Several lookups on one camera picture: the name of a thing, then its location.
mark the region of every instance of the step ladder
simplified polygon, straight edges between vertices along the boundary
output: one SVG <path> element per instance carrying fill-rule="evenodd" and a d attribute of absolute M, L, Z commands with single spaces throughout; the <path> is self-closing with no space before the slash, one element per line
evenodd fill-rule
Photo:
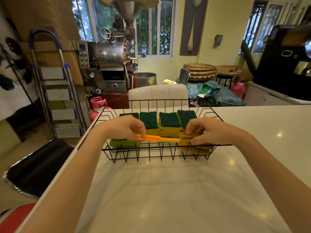
<path fill-rule="evenodd" d="M 37 66 L 34 37 L 38 33 L 48 34 L 54 39 L 59 51 L 62 67 Z M 29 47 L 33 57 L 33 64 L 31 67 L 35 75 L 45 120 L 48 124 L 51 137 L 67 138 L 83 136 L 86 132 L 86 123 L 69 70 L 69 64 L 64 62 L 59 40 L 53 33 L 44 29 L 39 29 L 30 32 Z M 74 109 L 52 110 L 50 101 L 72 101 Z M 60 123 L 63 120 L 71 120 L 72 122 Z"/>

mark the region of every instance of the orange plastic tool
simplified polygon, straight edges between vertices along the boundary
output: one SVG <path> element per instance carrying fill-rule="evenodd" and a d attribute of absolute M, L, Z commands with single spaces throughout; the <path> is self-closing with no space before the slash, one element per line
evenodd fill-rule
<path fill-rule="evenodd" d="M 140 134 L 136 134 L 139 141 L 155 141 L 155 142 L 169 142 L 169 143 L 180 143 L 178 138 L 165 138 L 160 136 L 146 135 L 145 139 Z"/>

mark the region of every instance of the white chair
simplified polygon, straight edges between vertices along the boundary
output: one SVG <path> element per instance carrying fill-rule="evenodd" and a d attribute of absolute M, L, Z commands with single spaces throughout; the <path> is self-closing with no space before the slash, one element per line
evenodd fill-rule
<path fill-rule="evenodd" d="M 187 87 L 183 84 L 165 84 L 135 88 L 128 91 L 130 108 L 168 108 L 188 106 Z"/>

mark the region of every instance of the panda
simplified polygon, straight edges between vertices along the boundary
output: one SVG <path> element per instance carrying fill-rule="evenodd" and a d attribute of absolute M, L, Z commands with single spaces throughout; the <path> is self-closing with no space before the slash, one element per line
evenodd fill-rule
<path fill-rule="evenodd" d="M 31 83 L 32 75 L 23 58 L 21 47 L 15 40 L 16 28 L 12 21 L 6 20 L 6 24 L 1 24 L 5 31 L 0 33 L 0 87 L 10 91 L 15 89 L 15 85 Z"/>

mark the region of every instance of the hand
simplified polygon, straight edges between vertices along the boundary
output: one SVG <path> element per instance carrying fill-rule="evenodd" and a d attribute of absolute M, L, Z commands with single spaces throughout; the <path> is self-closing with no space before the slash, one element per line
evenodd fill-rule
<path fill-rule="evenodd" d="M 191 140 L 192 145 L 205 143 L 236 145 L 247 132 L 231 124 L 225 123 L 213 117 L 192 119 L 186 127 L 186 133 L 202 134 Z"/>
<path fill-rule="evenodd" d="M 109 119 L 94 128 L 97 127 L 105 133 L 104 136 L 107 139 L 113 138 L 136 141 L 137 136 L 135 134 L 141 134 L 143 138 L 146 136 L 144 123 L 134 118 L 132 115 Z"/>

